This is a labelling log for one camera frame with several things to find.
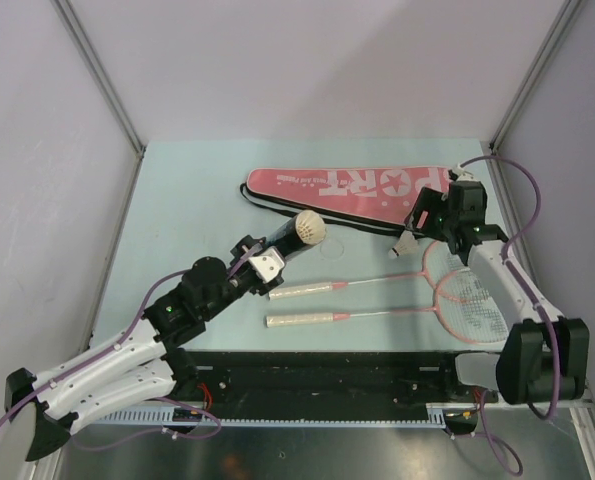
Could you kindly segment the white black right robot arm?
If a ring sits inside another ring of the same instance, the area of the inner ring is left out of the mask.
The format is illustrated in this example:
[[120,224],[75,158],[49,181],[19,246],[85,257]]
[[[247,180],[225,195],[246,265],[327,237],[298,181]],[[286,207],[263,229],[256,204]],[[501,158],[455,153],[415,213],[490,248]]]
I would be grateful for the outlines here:
[[511,405],[577,400],[584,394],[590,332],[539,291],[516,260],[502,228],[486,221],[478,181],[447,191],[421,189],[404,221],[413,234],[445,243],[491,294],[509,333],[491,366],[494,390]]

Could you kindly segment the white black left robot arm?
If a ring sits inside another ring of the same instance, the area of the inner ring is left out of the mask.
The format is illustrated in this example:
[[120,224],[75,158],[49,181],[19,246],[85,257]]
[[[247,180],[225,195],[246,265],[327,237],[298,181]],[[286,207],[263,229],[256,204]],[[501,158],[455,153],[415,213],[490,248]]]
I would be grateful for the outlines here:
[[6,378],[6,420],[35,407],[25,461],[40,460],[80,430],[144,400],[184,400],[198,387],[197,368],[184,344],[247,293],[264,295],[282,284],[286,263],[305,244],[281,233],[242,238],[224,263],[203,257],[179,272],[179,283],[157,300],[145,298],[129,326],[57,367],[26,368]]

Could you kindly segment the white shuttlecock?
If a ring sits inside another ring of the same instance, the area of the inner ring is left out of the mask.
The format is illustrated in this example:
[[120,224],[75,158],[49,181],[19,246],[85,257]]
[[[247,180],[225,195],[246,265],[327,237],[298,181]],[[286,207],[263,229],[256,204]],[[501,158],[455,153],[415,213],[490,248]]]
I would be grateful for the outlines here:
[[299,239],[309,246],[321,243],[327,234],[323,218],[313,210],[301,211],[296,216],[295,231]]
[[414,254],[418,249],[419,242],[415,236],[409,231],[404,231],[397,242],[389,249],[388,256],[391,259],[396,259],[404,255]]

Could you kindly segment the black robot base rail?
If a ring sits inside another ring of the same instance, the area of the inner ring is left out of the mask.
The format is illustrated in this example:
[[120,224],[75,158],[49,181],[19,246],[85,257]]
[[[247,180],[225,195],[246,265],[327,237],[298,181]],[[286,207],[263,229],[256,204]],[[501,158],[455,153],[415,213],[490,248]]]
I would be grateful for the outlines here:
[[244,424],[402,424],[428,407],[473,416],[481,387],[457,378],[449,352],[189,353],[191,372],[172,398],[205,401]]

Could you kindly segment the black shuttlecock tube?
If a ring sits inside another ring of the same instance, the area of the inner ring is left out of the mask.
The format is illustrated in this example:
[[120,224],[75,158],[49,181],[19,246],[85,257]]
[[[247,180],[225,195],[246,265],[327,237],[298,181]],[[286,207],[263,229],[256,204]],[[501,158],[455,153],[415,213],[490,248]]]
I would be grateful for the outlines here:
[[299,239],[295,231],[296,216],[282,225],[273,234],[267,236],[265,240],[266,247],[276,247],[285,261],[289,261],[316,246],[305,245]]

